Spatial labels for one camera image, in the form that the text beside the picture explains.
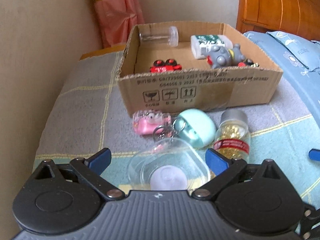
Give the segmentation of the white green pill bottle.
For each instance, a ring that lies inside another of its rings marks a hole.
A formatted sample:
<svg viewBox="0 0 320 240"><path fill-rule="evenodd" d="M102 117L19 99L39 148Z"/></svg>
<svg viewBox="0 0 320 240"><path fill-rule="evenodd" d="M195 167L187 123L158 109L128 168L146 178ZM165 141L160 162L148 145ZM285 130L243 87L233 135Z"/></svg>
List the white green pill bottle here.
<svg viewBox="0 0 320 240"><path fill-rule="evenodd" d="M205 58L205 53L211 50L213 46L233 48L232 41L225 35L192 35L190 37L191 51L195 59Z"/></svg>

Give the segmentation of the wooden headboard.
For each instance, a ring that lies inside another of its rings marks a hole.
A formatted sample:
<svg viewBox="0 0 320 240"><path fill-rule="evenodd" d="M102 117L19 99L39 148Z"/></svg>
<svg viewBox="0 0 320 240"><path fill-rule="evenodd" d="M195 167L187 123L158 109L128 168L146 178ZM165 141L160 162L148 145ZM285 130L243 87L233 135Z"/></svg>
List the wooden headboard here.
<svg viewBox="0 0 320 240"><path fill-rule="evenodd" d="M239 0L236 29L284 31L319 40L319 0Z"/></svg>

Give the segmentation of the clear plastic container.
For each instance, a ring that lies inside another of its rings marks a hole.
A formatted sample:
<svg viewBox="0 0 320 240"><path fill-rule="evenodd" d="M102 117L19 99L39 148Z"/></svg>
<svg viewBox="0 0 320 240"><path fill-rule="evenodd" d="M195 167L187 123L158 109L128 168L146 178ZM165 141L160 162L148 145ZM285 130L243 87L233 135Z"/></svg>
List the clear plastic container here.
<svg viewBox="0 0 320 240"><path fill-rule="evenodd" d="M189 192L210 180L206 163L187 142L162 139L137 152L130 160L127 175L133 190Z"/></svg>

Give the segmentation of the clear plastic tube bottle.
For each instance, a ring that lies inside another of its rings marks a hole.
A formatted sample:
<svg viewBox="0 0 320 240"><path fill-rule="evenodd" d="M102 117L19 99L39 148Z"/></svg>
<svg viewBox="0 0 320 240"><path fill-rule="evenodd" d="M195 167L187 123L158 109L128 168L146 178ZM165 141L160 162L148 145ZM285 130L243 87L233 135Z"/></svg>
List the clear plastic tube bottle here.
<svg viewBox="0 0 320 240"><path fill-rule="evenodd" d="M149 30L140 31L139 38L142 43L160 43L167 44L170 47L176 47L179 43L176 26L149 28Z"/></svg>

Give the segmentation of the grey spotted toy figure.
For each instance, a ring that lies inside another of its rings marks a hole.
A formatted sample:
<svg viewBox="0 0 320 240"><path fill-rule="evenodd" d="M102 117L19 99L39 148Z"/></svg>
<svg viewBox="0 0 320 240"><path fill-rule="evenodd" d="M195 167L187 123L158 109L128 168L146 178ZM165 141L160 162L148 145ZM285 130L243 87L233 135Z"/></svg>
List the grey spotted toy figure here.
<svg viewBox="0 0 320 240"><path fill-rule="evenodd" d="M241 52L240 44L234 44L232 49L214 45L210 51L206 53L207 63L212 69L237 66L240 62L244 62L245 55Z"/></svg>

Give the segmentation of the mint green round case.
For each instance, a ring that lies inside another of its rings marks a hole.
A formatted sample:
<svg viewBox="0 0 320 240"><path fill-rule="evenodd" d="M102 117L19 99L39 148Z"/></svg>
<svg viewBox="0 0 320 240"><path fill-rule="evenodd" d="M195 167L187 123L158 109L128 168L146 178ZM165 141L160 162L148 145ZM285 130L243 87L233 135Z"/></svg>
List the mint green round case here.
<svg viewBox="0 0 320 240"><path fill-rule="evenodd" d="M213 120L199 109L182 111L172 125L177 136L193 148L204 148L215 138L216 127Z"/></svg>

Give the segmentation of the pink keychain toy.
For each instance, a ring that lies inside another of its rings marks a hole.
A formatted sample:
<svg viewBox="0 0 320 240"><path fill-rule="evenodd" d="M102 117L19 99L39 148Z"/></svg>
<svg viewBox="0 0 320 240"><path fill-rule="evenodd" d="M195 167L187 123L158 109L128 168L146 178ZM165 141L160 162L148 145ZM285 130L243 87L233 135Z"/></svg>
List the pink keychain toy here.
<svg viewBox="0 0 320 240"><path fill-rule="evenodd" d="M171 115L158 110L140 110L132 117L133 130L138 135L152 135L158 126L170 123Z"/></svg>

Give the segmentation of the cardboard box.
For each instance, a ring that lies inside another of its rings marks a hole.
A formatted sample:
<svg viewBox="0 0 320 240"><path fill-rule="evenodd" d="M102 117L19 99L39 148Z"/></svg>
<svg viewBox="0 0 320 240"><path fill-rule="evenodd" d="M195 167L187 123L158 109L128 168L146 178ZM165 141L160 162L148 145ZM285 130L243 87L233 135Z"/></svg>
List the cardboard box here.
<svg viewBox="0 0 320 240"><path fill-rule="evenodd" d="M176 26L179 44L142 43L139 32ZM191 52L192 35L222 34L241 52L259 63L253 67L212 69ZM175 59L182 70L151 73L156 60ZM153 109L180 113L189 108L218 108L268 103L278 87L283 70L256 44L225 23L175 21L140 24L132 28L121 58L116 81L129 114Z"/></svg>

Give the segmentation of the black robot toy red eyes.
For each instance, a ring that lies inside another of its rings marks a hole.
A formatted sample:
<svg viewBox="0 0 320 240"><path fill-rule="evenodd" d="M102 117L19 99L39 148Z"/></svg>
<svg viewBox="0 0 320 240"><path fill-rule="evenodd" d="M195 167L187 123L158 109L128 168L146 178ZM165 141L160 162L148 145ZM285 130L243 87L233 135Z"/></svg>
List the black robot toy red eyes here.
<svg viewBox="0 0 320 240"><path fill-rule="evenodd" d="M258 68L259 63L254 63L251 59L245 59L245 61L239 62L238 67L253 67Z"/></svg>

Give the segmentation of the blue floral pillow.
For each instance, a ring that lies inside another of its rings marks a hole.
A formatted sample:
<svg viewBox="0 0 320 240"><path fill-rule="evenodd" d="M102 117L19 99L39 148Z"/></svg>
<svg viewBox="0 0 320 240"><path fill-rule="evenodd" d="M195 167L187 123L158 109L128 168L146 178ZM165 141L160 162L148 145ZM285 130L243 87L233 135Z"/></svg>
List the blue floral pillow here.
<svg viewBox="0 0 320 240"><path fill-rule="evenodd" d="M309 41L283 31L248 31L244 36L283 70L283 77L319 123L319 41Z"/></svg>

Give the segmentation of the grey teal checked blanket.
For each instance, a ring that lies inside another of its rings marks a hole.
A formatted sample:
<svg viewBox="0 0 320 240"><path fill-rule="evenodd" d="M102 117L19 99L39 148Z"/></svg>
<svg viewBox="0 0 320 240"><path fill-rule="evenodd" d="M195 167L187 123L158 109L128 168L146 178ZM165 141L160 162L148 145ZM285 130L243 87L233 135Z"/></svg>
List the grey teal checked blanket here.
<svg viewBox="0 0 320 240"><path fill-rule="evenodd" d="M132 129L115 80L120 58L120 52L87 58L73 69L42 132L36 164L43 159L68 163L107 147L112 162L103 178L130 190L128 163L153 140ZM319 148L319 127L296 91L281 79L270 103L243 111L251 132L249 161L275 160L303 200L319 206L319 162L308 156Z"/></svg>

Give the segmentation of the pink orange curtain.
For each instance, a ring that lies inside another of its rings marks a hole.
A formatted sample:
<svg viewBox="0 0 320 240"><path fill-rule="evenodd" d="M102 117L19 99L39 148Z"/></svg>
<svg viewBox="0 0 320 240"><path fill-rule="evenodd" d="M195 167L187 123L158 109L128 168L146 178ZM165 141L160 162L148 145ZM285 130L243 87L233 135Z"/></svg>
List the pink orange curtain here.
<svg viewBox="0 0 320 240"><path fill-rule="evenodd" d="M103 46L125 44L131 29L144 23L139 0L92 0Z"/></svg>

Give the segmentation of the golden capsule bottle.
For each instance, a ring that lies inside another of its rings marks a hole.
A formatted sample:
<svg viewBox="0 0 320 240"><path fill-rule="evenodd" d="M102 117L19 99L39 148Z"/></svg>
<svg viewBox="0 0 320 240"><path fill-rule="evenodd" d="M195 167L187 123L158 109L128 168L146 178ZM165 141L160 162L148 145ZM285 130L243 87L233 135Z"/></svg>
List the golden capsule bottle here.
<svg viewBox="0 0 320 240"><path fill-rule="evenodd" d="M248 162L250 143L247 115L238 109L225 110L215 133L213 149L228 159Z"/></svg>

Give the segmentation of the red black toy car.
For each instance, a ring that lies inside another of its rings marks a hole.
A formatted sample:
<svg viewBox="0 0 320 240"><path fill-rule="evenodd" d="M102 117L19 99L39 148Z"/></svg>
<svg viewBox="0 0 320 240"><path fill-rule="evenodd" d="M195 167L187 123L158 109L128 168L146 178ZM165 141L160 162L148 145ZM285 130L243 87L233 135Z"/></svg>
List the red black toy car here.
<svg viewBox="0 0 320 240"><path fill-rule="evenodd" d="M178 70L182 70L182 66L178 64L175 59L167 59L166 61L156 60L153 62L153 65L150 67L151 73L162 73L162 72L171 72L171 71L178 71Z"/></svg>

